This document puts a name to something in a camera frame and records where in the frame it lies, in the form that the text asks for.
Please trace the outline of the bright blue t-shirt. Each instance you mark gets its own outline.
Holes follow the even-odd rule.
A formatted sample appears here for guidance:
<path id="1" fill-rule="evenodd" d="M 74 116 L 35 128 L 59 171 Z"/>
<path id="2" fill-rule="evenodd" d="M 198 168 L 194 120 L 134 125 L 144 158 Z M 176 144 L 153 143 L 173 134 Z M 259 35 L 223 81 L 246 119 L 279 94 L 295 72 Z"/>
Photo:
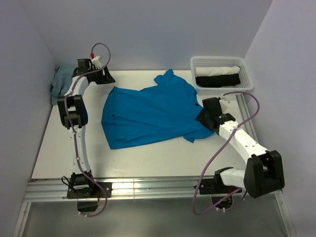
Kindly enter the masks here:
<path id="1" fill-rule="evenodd" d="M 172 69 L 141 90 L 114 87 L 105 102 L 101 124 L 109 147 L 123 149 L 183 137 L 193 143 L 213 131 L 196 121 L 202 111 L 195 88 Z"/>

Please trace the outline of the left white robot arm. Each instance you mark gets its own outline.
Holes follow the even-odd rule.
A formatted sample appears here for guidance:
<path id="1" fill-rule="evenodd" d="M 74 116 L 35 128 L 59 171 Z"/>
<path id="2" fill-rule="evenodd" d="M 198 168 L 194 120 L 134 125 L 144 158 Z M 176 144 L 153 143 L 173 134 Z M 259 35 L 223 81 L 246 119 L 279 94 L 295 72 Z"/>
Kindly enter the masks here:
<path id="1" fill-rule="evenodd" d="M 68 181 L 69 192 L 84 198 L 93 196 L 99 189 L 92 181 L 92 171 L 87 157 L 85 126 L 88 114 L 83 94 L 88 86 L 116 82 L 107 65 L 102 65 L 101 56 L 91 54 L 91 59 L 79 59 L 72 75 L 68 91 L 57 99 L 60 120 L 67 129 L 72 147 L 72 174 Z"/>

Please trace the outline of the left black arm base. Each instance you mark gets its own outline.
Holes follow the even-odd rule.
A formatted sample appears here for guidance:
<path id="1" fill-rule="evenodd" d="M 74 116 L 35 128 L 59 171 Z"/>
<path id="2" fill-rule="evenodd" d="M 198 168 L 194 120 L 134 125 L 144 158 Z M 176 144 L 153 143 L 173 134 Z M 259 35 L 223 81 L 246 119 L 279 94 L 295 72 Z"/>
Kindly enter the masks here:
<path id="1" fill-rule="evenodd" d="M 76 199 L 79 212 L 96 211 L 101 198 L 107 201 L 112 195 L 112 183 L 95 182 L 91 172 L 73 173 L 70 179 L 62 176 L 61 181 L 68 187 L 66 199 Z"/>

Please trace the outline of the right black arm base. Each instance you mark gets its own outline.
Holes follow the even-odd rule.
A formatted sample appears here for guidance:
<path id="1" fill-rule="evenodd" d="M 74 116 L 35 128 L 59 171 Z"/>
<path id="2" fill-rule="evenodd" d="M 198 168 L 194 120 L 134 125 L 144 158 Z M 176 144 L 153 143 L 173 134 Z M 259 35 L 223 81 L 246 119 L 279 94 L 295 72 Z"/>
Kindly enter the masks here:
<path id="1" fill-rule="evenodd" d="M 219 169 L 215 171 L 215 174 L 212 178 L 203 178 L 201 181 L 201 184 L 197 187 L 197 185 L 194 186 L 195 190 L 198 190 L 200 195 L 218 195 L 218 194 L 224 194 L 220 197 L 212 197 L 212 203 L 215 204 L 218 202 L 221 198 L 223 198 L 225 195 L 229 195 L 230 193 L 237 190 L 237 193 L 241 193 L 241 188 L 235 187 L 235 186 L 226 186 L 224 185 L 222 178 L 220 174 L 226 170 L 232 171 L 232 167 L 226 167 Z"/>

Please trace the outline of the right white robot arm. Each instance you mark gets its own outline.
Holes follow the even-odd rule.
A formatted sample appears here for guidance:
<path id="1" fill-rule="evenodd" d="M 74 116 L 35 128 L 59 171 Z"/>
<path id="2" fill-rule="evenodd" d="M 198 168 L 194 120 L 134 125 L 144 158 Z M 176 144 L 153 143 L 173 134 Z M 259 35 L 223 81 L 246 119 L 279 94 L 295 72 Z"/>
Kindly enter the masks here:
<path id="1" fill-rule="evenodd" d="M 269 151 L 238 126 L 237 120 L 224 107 L 225 99 L 208 98 L 196 120 L 219 135 L 237 151 L 246 166 L 244 170 L 226 167 L 215 171 L 213 178 L 203 179 L 200 194 L 224 194 L 245 189 L 252 198 L 282 190 L 285 186 L 282 158 Z"/>

